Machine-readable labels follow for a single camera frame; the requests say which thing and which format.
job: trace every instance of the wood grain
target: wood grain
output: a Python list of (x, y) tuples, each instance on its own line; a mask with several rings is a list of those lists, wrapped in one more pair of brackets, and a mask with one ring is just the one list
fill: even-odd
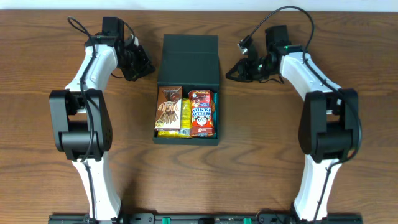
[[(302, 100), (292, 85), (238, 83), (224, 74), (236, 48), (266, 12), (0, 11), (0, 222), (45, 223), (52, 213), (87, 213), (77, 171), (53, 142), (48, 97), (75, 76), (86, 37), (103, 16), (135, 30), (159, 68), (163, 34), (219, 36), (220, 145), (159, 146), (152, 142), (157, 72), (136, 82), (111, 78), (105, 91), (114, 142), (111, 169), (127, 212), (255, 213), (288, 210), (300, 188), (304, 156), (297, 133)], [(398, 219), (398, 14), (313, 12), (310, 53), (323, 72), (360, 95), (363, 146), (339, 171), (329, 212), (359, 212), (365, 223)], [(287, 24), (294, 43), (310, 26), (281, 12), (255, 34)]]

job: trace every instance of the open box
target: open box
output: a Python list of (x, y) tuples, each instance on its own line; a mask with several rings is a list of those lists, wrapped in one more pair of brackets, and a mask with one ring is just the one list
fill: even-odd
[(217, 93), (217, 122), (215, 125), (217, 135), (216, 138), (158, 138), (157, 131), (154, 131), (155, 144), (218, 145), (220, 137), (220, 107), (218, 106), (220, 69), (217, 35), (165, 34), (157, 86), (158, 91), (159, 86), (182, 86), (183, 97), (188, 97), (188, 93), (192, 90), (211, 90), (213, 93)]

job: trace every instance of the yellow snack bag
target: yellow snack bag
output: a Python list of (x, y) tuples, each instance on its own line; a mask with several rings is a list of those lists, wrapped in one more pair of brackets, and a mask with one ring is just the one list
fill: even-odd
[(159, 138), (191, 138), (191, 104), (188, 98), (182, 99), (180, 131), (159, 131)]

